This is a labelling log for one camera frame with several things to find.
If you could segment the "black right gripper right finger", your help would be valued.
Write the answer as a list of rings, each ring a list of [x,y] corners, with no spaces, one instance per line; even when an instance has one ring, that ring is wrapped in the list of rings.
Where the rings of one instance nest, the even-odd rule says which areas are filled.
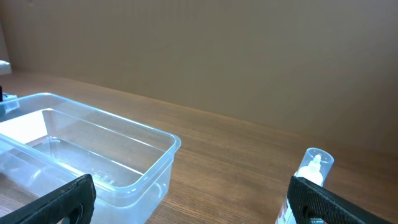
[[[291,177],[287,200],[297,224],[391,224],[304,177]]]

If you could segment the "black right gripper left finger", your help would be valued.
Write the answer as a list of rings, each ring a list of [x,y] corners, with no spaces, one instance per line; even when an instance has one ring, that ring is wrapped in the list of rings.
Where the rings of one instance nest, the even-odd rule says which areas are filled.
[[[1,217],[1,223],[77,223],[91,222],[96,189],[92,176],[82,175],[31,203]]]

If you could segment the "white medicine box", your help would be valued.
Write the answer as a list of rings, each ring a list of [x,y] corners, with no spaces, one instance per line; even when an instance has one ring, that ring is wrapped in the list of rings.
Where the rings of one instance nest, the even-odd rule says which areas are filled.
[[[20,108],[17,95],[10,95],[8,93],[1,94],[1,115],[9,113]]]

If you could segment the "clear plastic container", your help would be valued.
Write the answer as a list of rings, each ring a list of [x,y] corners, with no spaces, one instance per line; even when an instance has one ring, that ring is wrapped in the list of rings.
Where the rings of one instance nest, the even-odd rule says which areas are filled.
[[[1,115],[1,215],[85,174],[93,223],[145,223],[166,196],[181,140],[64,98],[37,93]]]

